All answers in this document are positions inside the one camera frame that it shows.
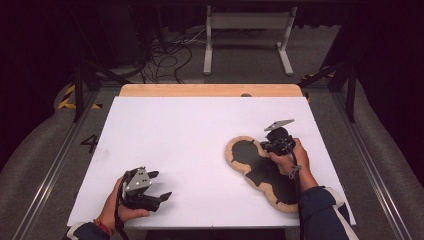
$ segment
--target sleeve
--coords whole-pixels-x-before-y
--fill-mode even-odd
[[[299,206],[306,239],[358,239],[350,226],[343,198],[332,188],[313,187],[303,192]]]
[[[109,240],[109,235],[92,222],[77,223],[68,230],[62,240]]]

